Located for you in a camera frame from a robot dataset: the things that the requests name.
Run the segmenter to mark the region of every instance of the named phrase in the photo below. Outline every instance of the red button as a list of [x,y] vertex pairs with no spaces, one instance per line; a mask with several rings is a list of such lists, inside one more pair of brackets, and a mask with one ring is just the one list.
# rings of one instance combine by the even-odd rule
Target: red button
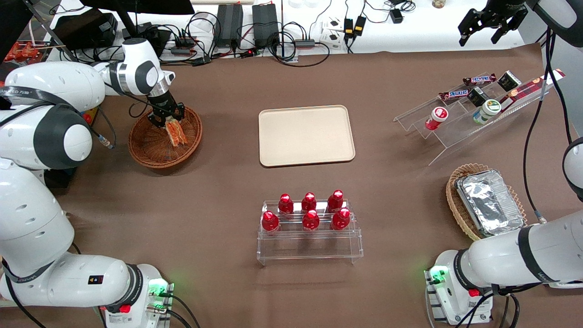
[[477,289],[470,289],[468,290],[468,294],[470,294],[470,297],[476,297],[480,296],[480,291]]
[[131,305],[127,305],[127,304],[122,305],[122,306],[120,306],[120,312],[121,313],[129,313],[129,310],[131,310],[131,308],[132,308]]

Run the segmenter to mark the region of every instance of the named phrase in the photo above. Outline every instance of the beige tray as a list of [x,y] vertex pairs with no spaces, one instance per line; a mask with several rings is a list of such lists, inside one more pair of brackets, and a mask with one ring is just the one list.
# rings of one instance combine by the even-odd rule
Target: beige tray
[[259,113],[259,160],[264,166],[347,162],[354,155],[348,109],[342,105]]

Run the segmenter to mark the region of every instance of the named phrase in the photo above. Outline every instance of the white lid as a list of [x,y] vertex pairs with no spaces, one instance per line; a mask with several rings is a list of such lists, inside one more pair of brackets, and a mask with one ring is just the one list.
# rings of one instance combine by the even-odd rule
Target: white lid
[[447,109],[445,109],[443,107],[435,107],[431,111],[431,118],[435,121],[438,121],[438,122],[445,121],[448,116],[449,116],[449,113],[447,112]]
[[488,99],[482,105],[482,110],[490,116],[494,116],[494,115],[498,114],[501,109],[502,109],[502,105],[500,104],[500,102],[498,100],[494,100],[494,99]]

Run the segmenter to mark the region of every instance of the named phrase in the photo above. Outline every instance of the brown tabletop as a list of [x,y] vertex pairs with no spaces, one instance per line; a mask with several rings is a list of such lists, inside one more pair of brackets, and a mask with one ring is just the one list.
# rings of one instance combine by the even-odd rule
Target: brown tabletop
[[[301,58],[301,64],[317,58]],[[445,199],[459,165],[498,169],[527,211],[522,149],[535,104],[506,128],[481,136],[431,166],[434,140],[407,133],[395,116],[459,84],[463,77],[510,69],[543,74],[538,45],[505,51],[333,55],[312,68],[270,58],[216,60],[175,67],[172,93],[201,116],[203,137],[178,169],[154,171],[127,150],[131,99],[108,97],[113,151],[94,142],[90,159],[58,197],[73,213],[75,241],[87,254],[149,263],[176,283],[175,293],[210,327],[429,327],[423,269],[444,250],[468,247]],[[259,163],[261,110],[342,104],[356,148],[349,163],[265,168]],[[558,97],[545,100],[529,149],[533,199],[549,220],[582,208],[561,171],[567,146]],[[108,134],[99,118],[96,129]],[[364,257],[349,260],[256,260],[263,200],[342,189],[363,233]],[[537,287],[518,295],[519,327],[580,327],[581,292]],[[495,300],[497,327],[502,299]],[[179,306],[176,310],[186,312]],[[101,327],[91,309],[30,308],[47,327]],[[0,327],[35,327],[18,309],[0,309]],[[508,320],[512,316],[512,306]],[[174,327],[180,323],[173,322]]]

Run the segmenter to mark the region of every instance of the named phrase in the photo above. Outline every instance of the candy bar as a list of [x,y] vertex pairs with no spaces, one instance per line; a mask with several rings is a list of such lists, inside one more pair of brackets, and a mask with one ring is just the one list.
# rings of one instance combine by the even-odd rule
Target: candy bar
[[463,84],[470,86],[470,85],[482,85],[482,84],[490,84],[496,82],[496,75],[492,74],[490,76],[478,76],[476,78],[465,78],[463,79]]
[[447,100],[454,99],[454,98],[467,97],[469,92],[470,92],[470,90],[468,90],[468,89],[451,91],[451,92],[444,92],[444,93],[439,94],[439,98],[445,102]]
[[506,91],[509,92],[510,90],[516,88],[517,86],[521,85],[522,82],[512,74],[511,71],[506,71],[504,75],[498,81],[498,84]]
[[476,105],[476,107],[479,107],[479,106],[483,105],[490,98],[488,97],[487,94],[484,93],[484,91],[482,91],[480,89],[479,86],[477,86],[477,87],[473,88],[472,91],[470,91],[470,94],[468,95],[468,99],[474,105]]

